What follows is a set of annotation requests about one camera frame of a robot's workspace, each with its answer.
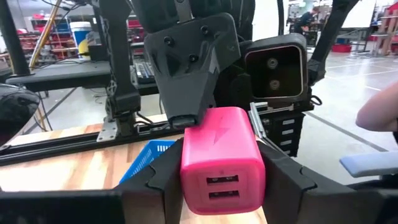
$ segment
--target concrete floor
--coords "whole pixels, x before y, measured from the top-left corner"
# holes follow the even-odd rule
[[[331,53],[326,70],[326,78],[313,87],[313,94],[323,105],[304,119],[296,160],[342,184],[359,182],[364,179],[351,178],[338,159],[361,152],[397,150],[391,133],[363,130],[355,125],[355,118],[370,97],[398,81],[398,59]],[[53,129],[101,123],[105,116],[103,93],[104,89],[83,88],[51,91],[45,100],[47,110],[67,96],[49,115]],[[142,114],[160,113],[158,95],[144,96],[141,101]]]

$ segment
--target pink power adapter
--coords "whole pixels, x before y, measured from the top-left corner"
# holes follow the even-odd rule
[[[193,213],[258,209],[266,171],[246,112],[236,107],[208,109],[200,126],[186,128],[180,176]]]

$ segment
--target person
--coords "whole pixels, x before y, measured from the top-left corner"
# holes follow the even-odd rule
[[[366,102],[358,111],[356,125],[369,131],[392,132],[398,143],[398,82]]]
[[[310,12],[304,13],[298,22],[294,24],[294,32],[303,34],[308,31],[308,26],[314,21],[314,16],[319,13],[319,7],[315,6]]]

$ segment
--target wooden table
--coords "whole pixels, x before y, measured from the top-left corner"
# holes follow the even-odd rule
[[[153,121],[164,120],[164,115],[149,117]],[[102,124],[70,128],[46,133],[18,136],[12,145],[55,139],[100,131]],[[164,139],[178,139],[182,135]],[[87,190],[112,189],[140,153],[147,141],[107,147],[37,161],[0,167],[0,186],[3,191]],[[199,216],[183,205],[183,224],[266,224],[262,208],[255,212],[237,215]]]

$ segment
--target blue basket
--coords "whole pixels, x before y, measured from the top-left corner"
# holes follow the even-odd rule
[[[145,166],[149,165],[154,159],[158,158],[163,152],[166,151],[166,149],[168,149],[174,143],[174,140],[149,141],[139,153],[137,159],[131,164],[131,167],[123,175],[119,184],[134,176],[134,174],[138,173]]]

